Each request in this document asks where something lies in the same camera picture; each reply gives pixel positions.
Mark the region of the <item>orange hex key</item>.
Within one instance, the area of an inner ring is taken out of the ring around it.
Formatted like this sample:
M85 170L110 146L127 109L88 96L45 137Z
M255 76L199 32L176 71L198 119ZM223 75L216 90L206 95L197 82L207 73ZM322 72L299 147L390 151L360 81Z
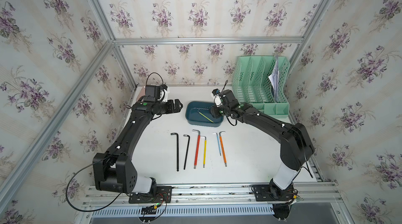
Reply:
M222 137L222 135L225 134L225 133L226 133L225 131L221 131L221 132L219 132L218 136L219 136L219 141L220 141L221 152L222 152L224 164L225 164L225 167L227 167L227 159L226 159L226 155L225 155L225 149L224 149L223 137Z

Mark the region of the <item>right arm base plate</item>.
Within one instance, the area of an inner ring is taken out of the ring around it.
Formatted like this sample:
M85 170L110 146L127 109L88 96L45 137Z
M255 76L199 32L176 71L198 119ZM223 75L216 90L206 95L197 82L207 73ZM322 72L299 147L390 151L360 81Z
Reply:
M292 202L298 196L298 190L291 184L285 190L275 184L252 185L251 190L257 202Z

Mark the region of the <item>blue hex key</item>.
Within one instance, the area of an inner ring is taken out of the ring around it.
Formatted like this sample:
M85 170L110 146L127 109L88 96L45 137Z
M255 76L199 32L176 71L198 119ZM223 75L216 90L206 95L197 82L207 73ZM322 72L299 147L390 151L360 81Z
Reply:
M219 155L222 157L222 145L221 145L221 141L220 141L220 135L217 132L214 132L213 134L216 135L217 138L217 144L218 144L218 149L219 149Z

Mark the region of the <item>yellow hex key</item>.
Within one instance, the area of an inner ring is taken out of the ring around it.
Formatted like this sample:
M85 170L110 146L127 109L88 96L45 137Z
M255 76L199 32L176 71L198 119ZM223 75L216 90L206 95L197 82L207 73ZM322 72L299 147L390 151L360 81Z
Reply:
M207 138L206 136L201 136L204 139L204 151L203 151L203 168L206 165L206 152L207 152Z

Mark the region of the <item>lime green hex key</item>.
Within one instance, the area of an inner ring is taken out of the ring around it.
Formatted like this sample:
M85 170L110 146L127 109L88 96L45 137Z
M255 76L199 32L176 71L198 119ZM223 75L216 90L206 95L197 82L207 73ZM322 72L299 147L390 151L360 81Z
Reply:
M202 111L203 112L207 111L206 108L195 108L195 110L197 110L197 113L202 117L204 117L205 119L207 119L209 122L214 123L209 117L207 117L205 114L202 113Z

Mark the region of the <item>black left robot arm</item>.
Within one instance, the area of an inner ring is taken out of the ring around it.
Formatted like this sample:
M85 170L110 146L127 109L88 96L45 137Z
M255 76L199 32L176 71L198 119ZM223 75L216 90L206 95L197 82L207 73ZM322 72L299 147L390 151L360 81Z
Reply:
M137 101L131 106L129 121L104 153L93 158L95 187L100 191L157 195L154 178L139 176L132 156L142 133L155 115L179 113L183 108L179 99L167 101Z

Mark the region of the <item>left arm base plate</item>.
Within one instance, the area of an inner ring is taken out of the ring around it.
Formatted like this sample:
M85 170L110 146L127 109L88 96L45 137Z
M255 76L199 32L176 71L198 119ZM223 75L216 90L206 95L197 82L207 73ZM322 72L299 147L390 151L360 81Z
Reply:
M172 186L157 186L154 193L131 193L128 202L130 204L170 203L172 198Z

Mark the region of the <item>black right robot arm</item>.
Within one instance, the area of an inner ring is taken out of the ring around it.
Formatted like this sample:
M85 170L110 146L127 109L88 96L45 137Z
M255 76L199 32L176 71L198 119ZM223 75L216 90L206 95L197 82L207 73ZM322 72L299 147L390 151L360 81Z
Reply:
M214 118L227 117L251 125L274 138L280 144L281 165L271 187L285 191L297 177L302 166L315 153L315 148L306 127L301 123L291 124L275 119L251 104L239 102L229 89L212 91L214 105L210 113Z

